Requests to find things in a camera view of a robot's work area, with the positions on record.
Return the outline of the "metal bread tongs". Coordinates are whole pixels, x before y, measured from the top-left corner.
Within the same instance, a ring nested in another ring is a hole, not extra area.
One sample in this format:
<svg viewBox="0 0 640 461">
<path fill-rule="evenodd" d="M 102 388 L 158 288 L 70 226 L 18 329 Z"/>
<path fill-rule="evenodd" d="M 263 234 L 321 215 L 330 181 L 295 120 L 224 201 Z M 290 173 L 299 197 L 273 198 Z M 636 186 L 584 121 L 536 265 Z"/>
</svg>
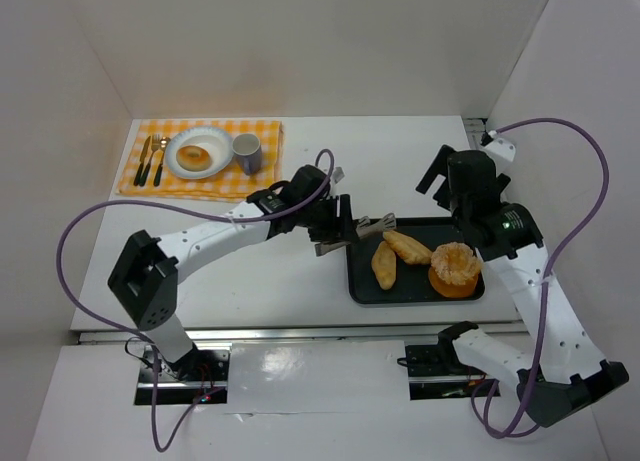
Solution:
<svg viewBox="0 0 640 461">
<path fill-rule="evenodd" d="M 395 230 L 396 226 L 396 217 L 394 213 L 388 213 L 377 221 L 372 221 L 369 217 L 365 216 L 358 219 L 356 222 L 357 241 L 361 241 L 374 234 L 381 234 L 386 231 Z M 317 257 L 321 257 L 342 247 L 349 246 L 350 244 L 350 241 L 317 243 L 315 245 L 315 254 Z"/>
</svg>

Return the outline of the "glazed ring bagel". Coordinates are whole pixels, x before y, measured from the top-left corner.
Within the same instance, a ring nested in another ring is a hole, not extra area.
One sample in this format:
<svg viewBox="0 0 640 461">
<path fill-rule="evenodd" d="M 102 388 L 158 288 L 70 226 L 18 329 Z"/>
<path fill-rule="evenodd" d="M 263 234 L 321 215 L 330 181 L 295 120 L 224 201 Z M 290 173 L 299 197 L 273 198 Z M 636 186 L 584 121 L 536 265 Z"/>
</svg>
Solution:
<svg viewBox="0 0 640 461">
<path fill-rule="evenodd" d="M 184 145 L 176 153 L 176 161 L 179 166 L 189 172 L 207 170 L 212 165 L 212 157 L 202 147 Z"/>
</svg>

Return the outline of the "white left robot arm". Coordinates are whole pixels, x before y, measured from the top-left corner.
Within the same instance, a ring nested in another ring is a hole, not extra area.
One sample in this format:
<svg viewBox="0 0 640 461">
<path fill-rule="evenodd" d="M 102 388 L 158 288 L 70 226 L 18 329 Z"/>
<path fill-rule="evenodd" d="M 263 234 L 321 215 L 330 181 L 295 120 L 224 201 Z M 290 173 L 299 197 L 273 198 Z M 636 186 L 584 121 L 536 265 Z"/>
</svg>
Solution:
<svg viewBox="0 0 640 461">
<path fill-rule="evenodd" d="M 184 379 L 208 363 L 176 315 L 179 285 L 210 263 L 300 227 L 316 243 L 356 243 L 350 198 L 333 196 L 311 165 L 249 195 L 224 217 L 173 234 L 141 230 L 126 241 L 107 285 L 166 365 Z"/>
</svg>

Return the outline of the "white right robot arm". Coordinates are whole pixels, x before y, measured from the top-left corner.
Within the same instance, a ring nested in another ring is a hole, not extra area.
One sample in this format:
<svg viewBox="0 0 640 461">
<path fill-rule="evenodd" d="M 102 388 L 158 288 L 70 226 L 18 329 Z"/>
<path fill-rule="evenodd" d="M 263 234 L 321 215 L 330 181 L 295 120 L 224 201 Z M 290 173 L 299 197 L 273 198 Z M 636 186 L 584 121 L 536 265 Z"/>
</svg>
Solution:
<svg viewBox="0 0 640 461">
<path fill-rule="evenodd" d="M 552 258 L 529 210 L 502 200 L 509 177 L 497 172 L 486 153 L 447 145 L 417 191 L 426 193 L 437 176 L 445 180 L 434 200 L 451 212 L 454 226 L 485 270 L 503 283 L 535 340 L 534 351 L 525 353 L 465 321 L 439 333 L 444 358 L 509 387 L 528 417 L 544 428 L 626 384 L 625 366 L 606 360 L 554 278 Z"/>
</svg>

